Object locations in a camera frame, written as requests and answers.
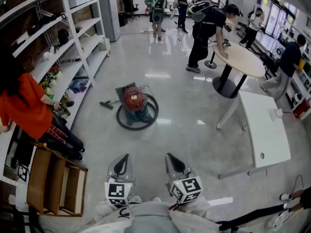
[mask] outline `black stand base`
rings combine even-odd
[[[217,78],[213,79],[213,87],[220,95],[222,95],[228,99],[233,99],[237,96],[237,94],[236,94],[234,97],[231,97],[233,91],[237,87],[230,79],[227,79],[224,87],[220,91],[218,91],[220,84],[221,84],[221,77],[217,77]]]
[[[215,69],[217,67],[216,63],[215,62],[210,63],[210,60],[204,61],[204,64],[211,69]]]

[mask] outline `plaid fabric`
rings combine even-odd
[[[54,125],[50,125],[49,129],[47,130],[47,133],[49,133],[51,136],[53,136],[56,140],[59,140],[60,142],[66,144],[66,141],[61,137],[67,137],[64,132],[62,132],[60,129],[56,128]]]

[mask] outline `woman in orange shirt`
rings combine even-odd
[[[58,102],[44,94],[34,78],[25,73],[23,67],[6,49],[0,50],[3,67],[0,82],[0,133],[8,131],[9,119],[13,120],[30,137],[47,143],[50,149],[70,159],[83,160],[85,152],[82,141],[56,117],[47,105],[55,111]]]

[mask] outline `gray refrigerator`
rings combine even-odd
[[[116,41],[120,36],[117,0],[99,0],[106,38]],[[92,4],[94,17],[99,16],[97,4]],[[103,34],[99,23],[96,23],[97,34]]]

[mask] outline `gray polished floor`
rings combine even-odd
[[[215,57],[217,69],[209,69],[201,61],[200,74],[185,70],[193,45],[193,21],[187,19],[186,25],[189,34],[177,31],[174,22],[166,18],[162,42],[149,34],[132,34],[151,29],[146,17],[122,28],[122,33],[130,34],[121,35],[116,43],[111,44],[111,56],[99,69],[96,86],[88,90],[73,125],[73,131],[85,143],[84,165],[89,169],[84,215],[82,218],[41,216],[44,229],[69,233],[86,223],[92,217],[95,205],[105,199],[108,165],[124,153],[132,156],[137,179],[135,194],[143,201],[155,196],[174,201],[164,185],[167,182],[164,156],[171,152],[185,158],[201,177],[207,200],[233,198],[232,203],[211,209],[210,215],[215,220],[230,220],[256,209],[279,205],[279,195],[292,192],[298,174],[303,176],[305,187],[310,185],[310,145],[304,126],[292,114],[285,114],[283,118],[291,161],[252,176],[244,173],[218,180],[218,174],[252,162],[250,138],[248,131],[242,130],[241,109],[222,130],[216,129],[216,124],[232,103],[219,95],[212,85],[213,78],[221,75],[225,65]],[[230,40],[238,42],[239,38],[233,32]],[[236,84],[241,77],[242,74],[234,70],[230,74]],[[112,111],[99,105],[99,101],[116,98],[114,89],[130,82],[149,85],[160,107],[157,123],[140,132],[125,130],[117,124],[118,104]],[[259,80],[253,78],[246,79],[242,90],[264,94]],[[290,110],[285,98],[278,106],[284,111]],[[307,217],[308,211],[296,213],[280,232],[299,232]],[[266,232],[263,223],[251,230]]]

